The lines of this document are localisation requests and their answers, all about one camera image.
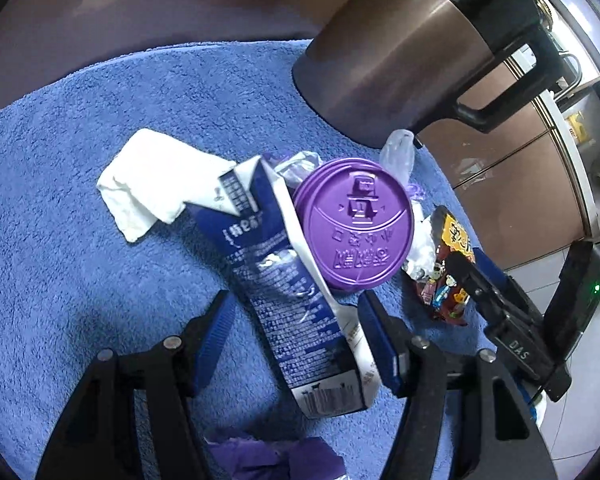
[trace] purple paper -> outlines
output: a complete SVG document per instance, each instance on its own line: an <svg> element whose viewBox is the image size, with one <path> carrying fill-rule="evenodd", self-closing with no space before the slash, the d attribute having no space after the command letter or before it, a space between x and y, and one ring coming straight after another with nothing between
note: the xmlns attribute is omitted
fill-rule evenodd
<svg viewBox="0 0 600 480"><path fill-rule="evenodd" d="M337 480L344 460L319 437L263 442L248 435L217 437L211 454L233 480Z"/></svg>

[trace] barcode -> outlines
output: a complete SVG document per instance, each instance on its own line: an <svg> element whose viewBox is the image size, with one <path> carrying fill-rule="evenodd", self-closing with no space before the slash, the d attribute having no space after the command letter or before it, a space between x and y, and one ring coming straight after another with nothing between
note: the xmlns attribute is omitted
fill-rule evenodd
<svg viewBox="0 0 600 480"><path fill-rule="evenodd" d="M302 392L302 399L309 415L339 415L355 407L353 386L341 384L339 388L315 388Z"/></svg>

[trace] blue towel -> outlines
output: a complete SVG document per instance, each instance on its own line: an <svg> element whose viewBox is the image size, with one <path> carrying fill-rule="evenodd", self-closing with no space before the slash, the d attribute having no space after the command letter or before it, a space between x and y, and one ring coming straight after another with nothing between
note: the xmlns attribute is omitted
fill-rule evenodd
<svg viewBox="0 0 600 480"><path fill-rule="evenodd" d="M95 183L136 130L152 128L238 161L306 149L325 160L378 160L378 150L333 130L296 91L291 67L306 45L199 44L131 54L0 111L0 452L23 480L34 477L65 402L99 349L148 349L180 333L226 286L228 269L187 212L135 245L116 229ZM426 149L416 154L413 179L426 190L426 213L446 205L476 239ZM488 346L473 309L470 326L455 328L403 305L399 276L377 292L391 314L443 349ZM452 414L457 399L449 397ZM243 308L192 412L203 432L321 436L344 457L352 480L371 480L382 471L403 405L383 388L366 412L306 420ZM444 423L437 479L449 472L453 421ZM141 445L154 478L144 438Z"/></svg>

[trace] large metallic mug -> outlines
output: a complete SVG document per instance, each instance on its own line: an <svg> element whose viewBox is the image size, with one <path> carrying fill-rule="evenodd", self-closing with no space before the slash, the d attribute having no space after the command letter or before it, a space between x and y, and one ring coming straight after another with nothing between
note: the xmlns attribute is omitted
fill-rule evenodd
<svg viewBox="0 0 600 480"><path fill-rule="evenodd" d="M481 110L458 98L524 44L536 66ZM453 118L488 133L560 77L534 0L349 0L296 61L302 97L351 139Z"/></svg>

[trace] brown surface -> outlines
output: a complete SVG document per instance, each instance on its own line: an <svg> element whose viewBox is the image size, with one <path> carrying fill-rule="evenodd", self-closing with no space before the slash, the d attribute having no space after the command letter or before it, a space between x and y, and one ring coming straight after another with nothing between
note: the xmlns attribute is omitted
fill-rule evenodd
<svg viewBox="0 0 600 480"><path fill-rule="evenodd" d="M516 80L503 63L474 85L460 102L483 108ZM437 160L452 186L468 180L546 130L532 103L489 134L482 134L460 121L445 119L425 128L420 140Z"/></svg>
<svg viewBox="0 0 600 480"><path fill-rule="evenodd" d="M484 251L503 269L584 236L569 176L550 134L456 189Z"/></svg>
<svg viewBox="0 0 600 480"><path fill-rule="evenodd" d="M312 38L347 0L10 0L0 108L83 66L189 41Z"/></svg>
<svg viewBox="0 0 600 480"><path fill-rule="evenodd" d="M412 129L492 60L450 0L350 0L293 73L331 126L381 148L393 130Z"/></svg>

